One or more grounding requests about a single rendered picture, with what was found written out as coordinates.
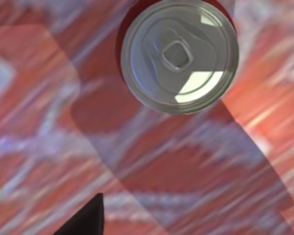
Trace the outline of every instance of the soda can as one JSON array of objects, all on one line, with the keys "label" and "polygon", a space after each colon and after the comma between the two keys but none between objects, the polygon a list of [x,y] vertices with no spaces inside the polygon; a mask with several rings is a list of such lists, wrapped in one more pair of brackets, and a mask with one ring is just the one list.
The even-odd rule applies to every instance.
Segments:
[{"label": "soda can", "polygon": [[219,100],[235,77],[237,35],[217,1],[141,0],[119,32],[124,81],[151,109],[198,112]]}]

